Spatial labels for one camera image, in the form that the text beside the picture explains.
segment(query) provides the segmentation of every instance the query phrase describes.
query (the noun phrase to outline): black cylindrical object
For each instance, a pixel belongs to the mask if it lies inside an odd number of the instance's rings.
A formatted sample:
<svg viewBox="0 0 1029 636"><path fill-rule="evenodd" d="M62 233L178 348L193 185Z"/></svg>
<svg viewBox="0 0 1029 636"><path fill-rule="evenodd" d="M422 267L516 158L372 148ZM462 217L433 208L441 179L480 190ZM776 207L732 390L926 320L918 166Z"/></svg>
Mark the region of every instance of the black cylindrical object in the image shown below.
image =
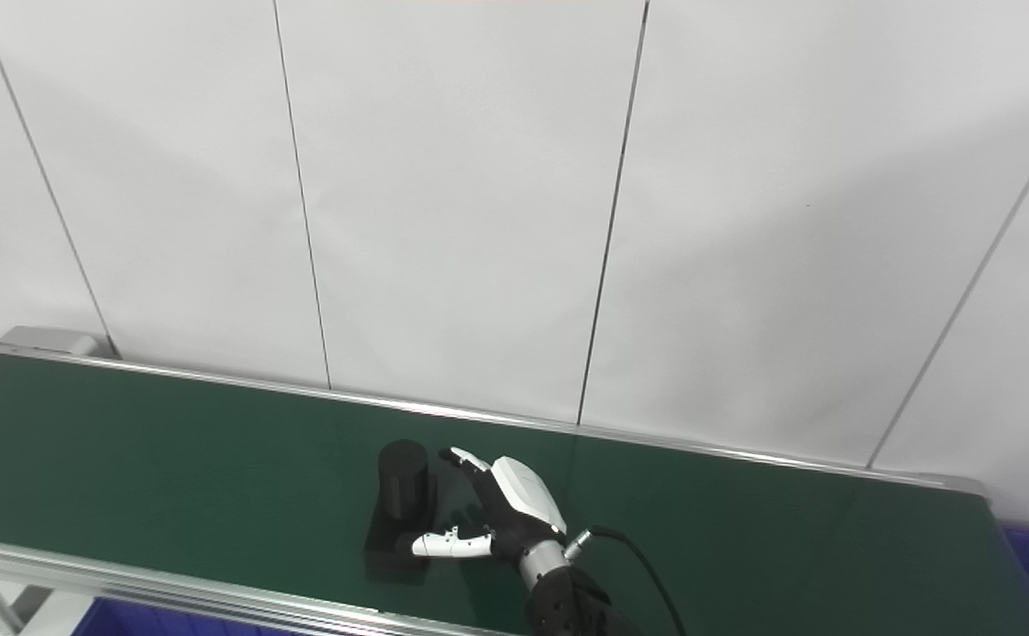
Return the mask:
<svg viewBox="0 0 1029 636"><path fill-rule="evenodd" d="M428 454L412 439L385 445L378 456L381 503L392 519L406 522L424 515L428 506Z"/></svg>

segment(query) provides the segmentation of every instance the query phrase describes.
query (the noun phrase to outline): cable connector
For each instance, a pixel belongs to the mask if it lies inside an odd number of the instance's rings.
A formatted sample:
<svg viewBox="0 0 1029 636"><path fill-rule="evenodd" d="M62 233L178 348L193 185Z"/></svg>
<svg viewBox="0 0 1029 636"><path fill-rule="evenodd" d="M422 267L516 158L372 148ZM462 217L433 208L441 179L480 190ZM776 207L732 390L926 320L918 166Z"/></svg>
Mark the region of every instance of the cable connector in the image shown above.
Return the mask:
<svg viewBox="0 0 1029 636"><path fill-rule="evenodd" d="M588 530L581 531L581 534L578 534L577 538L573 539L565 547L565 552L562 552L562 556L565 557L565 560L568 561L568 563L573 563L578 556L581 556L583 544L588 543L589 539L592 539L592 532L589 532Z"/></svg>

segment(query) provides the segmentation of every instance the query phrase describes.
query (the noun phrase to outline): black cable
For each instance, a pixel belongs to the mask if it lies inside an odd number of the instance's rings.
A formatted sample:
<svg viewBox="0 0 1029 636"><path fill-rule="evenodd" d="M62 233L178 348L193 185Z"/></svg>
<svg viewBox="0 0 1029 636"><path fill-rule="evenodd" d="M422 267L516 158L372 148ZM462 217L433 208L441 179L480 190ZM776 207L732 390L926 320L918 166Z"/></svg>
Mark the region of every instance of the black cable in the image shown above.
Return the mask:
<svg viewBox="0 0 1029 636"><path fill-rule="evenodd" d="M647 570L647 575L651 576L651 581L655 584L655 589L659 590L660 596L664 597L664 603L667 604L667 611L671 612L671 620L675 622L675 629L679 632L679 636L687 636L686 629L683 628L683 620L679 619L679 610L675 608L675 603L671 602L671 595L668 595L667 588L664 588L663 580L659 579L659 575L655 574L655 568L651 567L651 561L647 560L644 553L639 551L639 546L632 542L624 532L616 532L610 527L600 527L600 525L594 525L589 527L589 534L594 536L603 536L606 539L619 540L620 543L632 551L632 554L639 559L639 562L644 565L644 569Z"/></svg>

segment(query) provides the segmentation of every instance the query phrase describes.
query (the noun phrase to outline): panel seam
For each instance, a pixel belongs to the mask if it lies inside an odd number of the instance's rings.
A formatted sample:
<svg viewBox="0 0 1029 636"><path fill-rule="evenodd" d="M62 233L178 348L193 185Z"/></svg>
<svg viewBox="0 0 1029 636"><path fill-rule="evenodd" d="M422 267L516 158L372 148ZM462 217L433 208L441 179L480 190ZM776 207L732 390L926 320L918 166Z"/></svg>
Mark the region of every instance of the panel seam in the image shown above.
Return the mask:
<svg viewBox="0 0 1029 636"><path fill-rule="evenodd" d="M647 33L647 12L651 7L651 0L644 0L644 11L643 15L639 19L639 37L636 39L636 60L632 68L632 85L628 90L628 109L624 114L624 135L620 140L620 156L619 161L615 165L615 182L612 185L612 204L609 207L608 212L608 231L604 235L604 254L602 257L602 262L600 262L600 277L598 282L596 282L596 302L594 303L594 310L592 310L592 326L589 330L589 349L586 353L586 364L583 365L583 374L581 377L581 397L577 399L577 419L576 426L581 426L581 419L583 418L583 404L586 403L586 395L589 389L589 370L592 366L592 349L594 349L594 343L596 343L596 325L600 320L600 302L604 295L604 275L608 271L608 252L612 246L612 229L615 226L615 207L620 200L620 178L624 176L624 155L628 149L628 132L632 128L632 109L636 104L636 84L639 82L639 61L643 58L644 52L644 35Z"/></svg>
<svg viewBox="0 0 1029 636"><path fill-rule="evenodd" d="M1013 224L1013 220L1016 217L1016 214L1018 214L1020 206L1024 205L1024 202L1028 197L1028 192L1029 176L1024 182L1023 188L1020 188L1020 192L1018 193L1018 197L1016 197L1016 201L1013 203L1013 207L1009 209L1009 212L1007 212L1005 220L1001 222L1000 227L997 229L997 234L994 235L994 240L989 243L989 248L986 249L986 253L984 253L984 256L982 257L982 262L979 262L977 270L973 271L973 275L969 277L969 282L966 284L965 290L963 290L962 295L958 298L956 305L954 306L954 311L950 314L950 318L947 319L941 333L938 333L938 338L934 341L933 346L930 347L930 352L926 355L926 358L923 359L922 366L920 367L918 374L915 374L914 381L907 389L907 394L902 396L901 402L898 403L895 414L892 415L892 418L890 418L890 423L887 424L882 437L879 438L877 446L875 446L875 451L871 452L868 462L866 462L864 466L866 470L871 470L871 466L875 465L875 462L879 458L879 453L883 451L883 448L887 444L887 439L890 438L890 434L894 431L898 422L901 421L902 414L907 411L908 403L910 403L911 399L914 398L914 393L918 390L919 385L922 384L922 379L926 377L926 372L930 370L930 364L933 362L934 357L937 357L938 350L942 349L943 344L946 343L946 338L949 337L950 331L954 326L954 322L957 321L958 316L962 314L962 310L965 308L966 302L969 301L969 295L973 293L974 289L977 289L978 282L982 279L982 274L986 271L986 267L989 266L989 261L992 257L994 257L994 253L997 251L997 247L1000 245L1000 242L1003 238L1005 238L1005 234Z"/></svg>
<svg viewBox="0 0 1029 636"><path fill-rule="evenodd" d="M290 144L295 155L295 173L298 176L298 198L301 202L303 228L306 233L306 252L309 254L309 275L314 285L314 306L317 307L317 329L321 335L321 362L325 365L325 386L333 387L329 378L329 354L325 346L325 318L321 315L321 291L317 286L317 263L314 261L314 239L309 231L309 212L306 207L306 188L303 184L301 158L298 155L298 134L295 131L295 110L290 101L290 80L287 77L287 56L285 56L283 45L283 26L279 23L279 3L272 0L272 8L275 10L275 34L279 40L279 64L283 67L283 91L287 100L287 119L290 123Z"/></svg>
<svg viewBox="0 0 1029 636"><path fill-rule="evenodd" d="M82 277L82 283L85 285L86 293L91 295L91 305L94 305L95 314L98 315L98 321L102 322L102 330L106 337L106 344L108 344L109 349L117 358L121 358L121 352L117 350L117 344L114 343L113 334L110 333L109 327L106 325L106 315L103 314L102 305L98 302L98 296L94 292L94 286L91 285L91 277L86 274L85 264L82 262L82 257L78 254L78 249L74 246L74 238L71 235L70 226L66 224L66 217L63 215L63 209L59 206L59 198L55 196L55 188L50 185L50 178L46 175L46 168L42 165L42 157L39 153L39 148L34 142L34 136L31 134L31 130L27 125L27 117L23 115L23 108L21 102L19 102L19 97L15 95L15 90L12 89L12 83L8 76L8 69L4 67L3 58L0 56L0 77L3 80L4 87L8 90L8 97L12 102L12 108L15 109L15 116L21 123L23 130L23 136L27 138L28 147L31 149L31 156L34 157L34 165L39 170L39 177L42 177L42 184L46 188L46 198L50 199L50 205L55 209L55 214L59 217L59 223L63 228L63 235L66 237L66 244L71 248L71 254L74 256L75 266L78 267L78 274Z"/></svg>

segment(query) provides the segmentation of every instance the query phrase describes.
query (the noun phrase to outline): robotic hand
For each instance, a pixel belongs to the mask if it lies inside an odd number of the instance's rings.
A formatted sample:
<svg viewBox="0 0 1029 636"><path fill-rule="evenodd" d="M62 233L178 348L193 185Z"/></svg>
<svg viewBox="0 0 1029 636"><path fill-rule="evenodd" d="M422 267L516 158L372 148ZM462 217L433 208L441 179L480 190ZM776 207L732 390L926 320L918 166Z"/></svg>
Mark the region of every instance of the robotic hand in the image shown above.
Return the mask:
<svg viewBox="0 0 1029 636"><path fill-rule="evenodd" d="M530 589L526 612L534 636L639 636L602 588L573 564L591 532L562 546L565 520L537 473L511 458L487 464L461 448L439 455L470 480L487 527L472 536L460 536L458 527L445 534L405 535L397 543L400 551L417 557L495 557L512 564Z"/></svg>

